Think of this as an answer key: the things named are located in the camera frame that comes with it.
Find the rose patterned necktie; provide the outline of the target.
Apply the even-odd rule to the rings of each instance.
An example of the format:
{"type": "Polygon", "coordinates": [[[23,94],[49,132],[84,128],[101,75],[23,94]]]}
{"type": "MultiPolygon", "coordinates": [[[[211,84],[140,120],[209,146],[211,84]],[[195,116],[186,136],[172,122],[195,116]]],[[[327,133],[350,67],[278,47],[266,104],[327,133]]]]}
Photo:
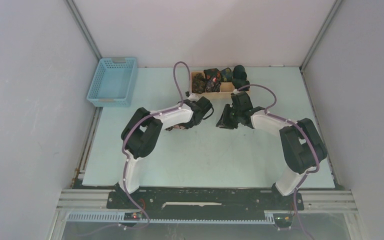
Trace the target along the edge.
{"type": "Polygon", "coordinates": [[[170,127],[167,127],[166,131],[172,131],[172,130],[188,130],[190,127],[185,124],[176,124],[170,127]]]}

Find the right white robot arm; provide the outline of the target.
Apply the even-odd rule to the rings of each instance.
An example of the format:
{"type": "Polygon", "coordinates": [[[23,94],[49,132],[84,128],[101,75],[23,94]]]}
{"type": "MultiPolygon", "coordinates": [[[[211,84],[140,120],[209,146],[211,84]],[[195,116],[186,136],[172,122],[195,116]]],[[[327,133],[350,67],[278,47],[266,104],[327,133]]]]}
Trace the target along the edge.
{"type": "Polygon", "coordinates": [[[274,184],[277,191],[271,194],[270,201],[275,208],[284,209],[306,176],[320,170],[321,161],[328,156],[327,148],[311,119],[293,121],[271,114],[263,107],[254,107],[244,91],[235,91],[230,97],[232,103],[224,106],[216,124],[218,128],[234,130],[244,125],[280,139],[286,168],[274,184]]]}

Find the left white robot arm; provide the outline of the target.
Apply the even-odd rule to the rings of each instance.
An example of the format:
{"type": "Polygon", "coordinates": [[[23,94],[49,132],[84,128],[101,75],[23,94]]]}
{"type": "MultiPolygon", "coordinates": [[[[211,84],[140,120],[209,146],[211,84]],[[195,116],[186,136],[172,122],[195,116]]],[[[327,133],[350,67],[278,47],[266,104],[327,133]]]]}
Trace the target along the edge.
{"type": "Polygon", "coordinates": [[[211,117],[213,112],[209,99],[194,94],[169,108],[149,111],[140,107],[136,110],[121,133],[121,151],[126,160],[118,182],[123,190],[118,201],[125,208],[133,208],[138,202],[135,192],[140,187],[138,162],[155,149],[161,131],[176,126],[188,130],[211,117]]]}

